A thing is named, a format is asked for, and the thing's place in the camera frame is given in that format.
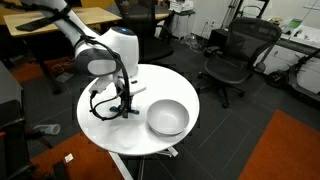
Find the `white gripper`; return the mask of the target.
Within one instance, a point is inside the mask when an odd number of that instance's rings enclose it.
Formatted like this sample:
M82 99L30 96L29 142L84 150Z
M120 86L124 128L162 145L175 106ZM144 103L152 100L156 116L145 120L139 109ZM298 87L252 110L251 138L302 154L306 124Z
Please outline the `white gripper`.
M89 92L90 108L110 108L113 106L114 112L120 112L125 106L121 116L128 118L127 108L141 107L145 104L143 96L146 86L143 81L136 76L129 79L129 96L125 93L125 82L119 76L103 76L95 78L87 87Z

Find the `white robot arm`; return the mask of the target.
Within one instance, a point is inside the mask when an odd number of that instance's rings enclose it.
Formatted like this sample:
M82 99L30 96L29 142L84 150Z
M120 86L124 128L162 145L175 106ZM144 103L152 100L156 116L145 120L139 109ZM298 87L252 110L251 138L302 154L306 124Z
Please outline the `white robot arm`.
M101 120L132 113L132 97L136 94L132 79L138 74L139 43L134 32L123 27L111 27L104 34L90 29L72 10L66 0L20 0L25 10L40 11L46 21L56 25L74 47L79 70L97 77L90 89L90 111ZM101 116L93 98L111 82L121 99L116 114Z

